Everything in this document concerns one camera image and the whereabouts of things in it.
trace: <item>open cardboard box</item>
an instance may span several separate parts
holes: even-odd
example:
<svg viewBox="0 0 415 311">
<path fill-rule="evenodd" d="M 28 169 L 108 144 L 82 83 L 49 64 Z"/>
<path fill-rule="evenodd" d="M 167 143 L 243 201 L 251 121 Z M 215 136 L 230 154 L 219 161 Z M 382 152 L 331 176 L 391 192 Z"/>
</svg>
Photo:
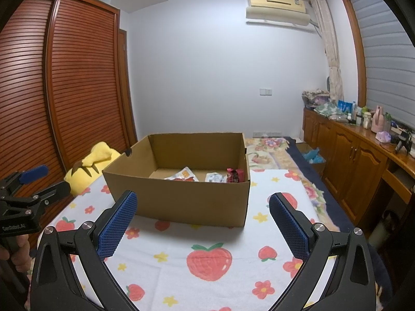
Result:
<svg viewBox="0 0 415 311">
<path fill-rule="evenodd" d="M 243 227 L 250 173 L 242 133 L 168 133 L 146 136 L 103 171 L 117 200 L 138 198 L 137 215 L 198 225 Z M 199 181 L 165 180 L 189 167 Z M 240 183 L 204 182 L 207 173 L 244 170 Z"/>
<path fill-rule="evenodd" d="M 301 154 L 308 153 L 312 150 L 312 147 L 308 145 L 307 143 L 298 143 L 296 144 L 298 150 L 301 152 Z M 320 175 L 320 177 L 323 176 L 324 169 L 326 167 L 326 160 L 323 158 L 324 162 L 318 163 L 318 164 L 310 164 L 312 168 Z"/>
</svg>

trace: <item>curtain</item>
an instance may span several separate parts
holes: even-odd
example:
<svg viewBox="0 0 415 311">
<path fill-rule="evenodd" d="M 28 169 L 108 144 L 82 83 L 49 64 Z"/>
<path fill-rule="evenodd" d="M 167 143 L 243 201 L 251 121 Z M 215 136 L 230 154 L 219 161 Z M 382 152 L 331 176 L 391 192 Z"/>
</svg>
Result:
<svg viewBox="0 0 415 311">
<path fill-rule="evenodd" d="M 339 49 L 333 19 L 326 0 L 310 1 L 317 17 L 329 62 L 330 98 L 337 104 L 339 100 L 343 100 L 343 83 L 340 76 Z"/>
</svg>

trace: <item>sliding wardrobe door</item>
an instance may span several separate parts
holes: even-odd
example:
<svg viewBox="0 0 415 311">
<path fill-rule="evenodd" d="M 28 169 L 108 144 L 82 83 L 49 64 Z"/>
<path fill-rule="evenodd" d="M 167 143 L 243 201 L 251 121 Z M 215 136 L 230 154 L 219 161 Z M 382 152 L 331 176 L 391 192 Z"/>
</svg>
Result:
<svg viewBox="0 0 415 311">
<path fill-rule="evenodd" d="M 118 81 L 118 15 L 80 0 L 56 0 L 46 74 L 52 122 L 67 168 L 105 141 L 128 146 Z"/>
<path fill-rule="evenodd" d="M 53 0 L 24 0 L 0 33 L 0 178 L 46 164 L 49 174 L 19 195 L 59 181 L 57 151 L 44 90 L 44 45 Z"/>
</svg>

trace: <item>human hand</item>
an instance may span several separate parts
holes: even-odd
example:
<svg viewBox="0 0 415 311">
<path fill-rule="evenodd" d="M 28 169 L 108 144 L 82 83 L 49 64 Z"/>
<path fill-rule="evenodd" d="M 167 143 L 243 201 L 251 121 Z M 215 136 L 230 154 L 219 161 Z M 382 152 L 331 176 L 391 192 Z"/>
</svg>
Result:
<svg viewBox="0 0 415 311">
<path fill-rule="evenodd" d="M 20 249 L 12 255 L 12 262 L 18 272 L 26 272 L 30 269 L 31 258 L 29 256 L 30 244 L 28 235 L 16 236 L 17 245 Z M 9 252 L 0 246 L 0 259 L 7 261 L 10 258 Z"/>
</svg>

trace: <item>window blind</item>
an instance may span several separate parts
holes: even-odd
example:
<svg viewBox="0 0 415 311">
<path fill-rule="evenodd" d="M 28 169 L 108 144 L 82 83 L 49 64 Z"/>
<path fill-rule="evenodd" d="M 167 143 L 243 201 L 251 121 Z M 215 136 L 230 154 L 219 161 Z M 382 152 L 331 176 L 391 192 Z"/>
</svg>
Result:
<svg viewBox="0 0 415 311">
<path fill-rule="evenodd" d="M 366 105 L 415 128 L 415 47 L 383 0 L 350 0 L 362 35 Z"/>
</svg>

